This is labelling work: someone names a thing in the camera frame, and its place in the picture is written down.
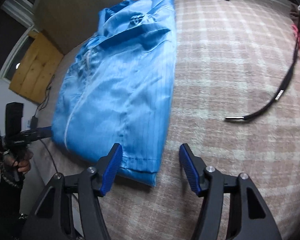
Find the black sleeved left forearm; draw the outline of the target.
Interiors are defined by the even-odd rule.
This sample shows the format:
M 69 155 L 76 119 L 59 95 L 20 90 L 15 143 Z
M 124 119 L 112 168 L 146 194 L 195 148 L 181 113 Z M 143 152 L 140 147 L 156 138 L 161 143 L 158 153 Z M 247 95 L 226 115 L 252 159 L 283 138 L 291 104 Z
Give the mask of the black sleeved left forearm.
M 5 169 L 0 177 L 0 239 L 19 239 L 22 224 L 19 219 L 23 180 L 16 181 Z

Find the person's left hand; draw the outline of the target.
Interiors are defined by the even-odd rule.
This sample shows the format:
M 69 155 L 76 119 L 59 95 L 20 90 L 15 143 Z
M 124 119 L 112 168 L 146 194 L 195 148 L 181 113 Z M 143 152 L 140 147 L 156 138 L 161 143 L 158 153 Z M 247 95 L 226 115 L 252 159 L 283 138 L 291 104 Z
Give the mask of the person's left hand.
M 4 155 L 3 164 L 4 167 L 17 167 L 17 171 L 22 174 L 27 174 L 31 169 L 30 160 L 33 157 L 33 153 L 30 150 L 22 152 L 22 158 L 16 160 L 11 153 Z

